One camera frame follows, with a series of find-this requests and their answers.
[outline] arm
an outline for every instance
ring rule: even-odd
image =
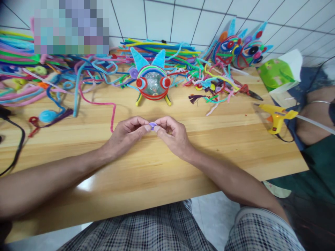
[[[27,213],[125,154],[151,130],[148,124],[139,116],[121,121],[99,149],[0,178],[0,221]]]
[[[289,223],[276,198],[253,176],[228,161],[218,161],[195,149],[187,138],[185,126],[167,116],[155,121],[154,130],[169,149],[205,173],[237,203],[267,209]]]

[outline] man's left hand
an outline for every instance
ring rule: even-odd
[[[145,134],[151,131],[149,122],[140,116],[121,121],[111,138],[101,147],[104,154],[116,159],[132,148]]]

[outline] floor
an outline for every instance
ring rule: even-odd
[[[229,200],[223,192],[192,198],[192,213],[206,238],[224,250],[239,204]],[[8,251],[55,251],[85,229],[90,223],[37,235],[7,245]]]

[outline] leg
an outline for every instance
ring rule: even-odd
[[[172,105],[172,103],[171,103],[171,101],[170,101],[168,95],[166,95],[166,96],[164,97],[164,99],[165,99],[165,101],[166,101],[166,103],[167,103],[168,106],[171,106],[171,105]]]
[[[301,116],[315,120],[330,128],[335,128],[329,116],[329,104],[311,103],[315,100],[332,102],[335,99],[335,86],[325,87],[307,94],[307,105],[300,112]],[[306,145],[312,145],[330,135],[329,132],[303,120],[297,120],[297,135]]]
[[[140,102],[141,102],[141,100],[142,100],[142,97],[143,97],[143,95],[140,94],[139,97],[138,97],[137,100],[136,100],[136,103],[135,103],[136,106],[139,106],[139,105],[140,105]]]

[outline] wooden table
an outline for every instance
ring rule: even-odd
[[[241,83],[262,98],[272,100],[254,68],[246,69],[253,77],[236,75]],[[135,106],[138,92],[130,88],[115,88],[101,84],[86,98],[117,104],[114,126],[124,119],[139,115],[148,121],[170,115],[185,124],[190,141],[215,158],[224,156],[260,181],[308,169],[295,143],[285,143],[270,135],[265,114],[253,104],[259,102],[238,94],[208,117],[213,106],[203,99],[192,105],[190,94],[200,94],[193,87],[173,87],[169,91],[172,106],[164,100],[144,99]],[[68,95],[65,105],[73,107]],[[57,109],[48,98],[26,107],[12,109],[13,121],[23,126],[27,134],[31,116],[45,109]],[[24,146],[13,172],[38,164],[74,156],[100,147],[111,135],[112,106],[80,102],[77,118],[67,118],[49,128],[41,129]],[[20,131],[0,121],[0,171],[13,160],[20,140]],[[284,127],[282,134],[290,135]],[[78,186],[68,189],[39,209],[17,220],[7,242],[31,235],[66,228],[86,222],[135,212],[218,191],[217,186],[198,169],[173,155],[154,132],[145,136],[125,156],[107,165]]]

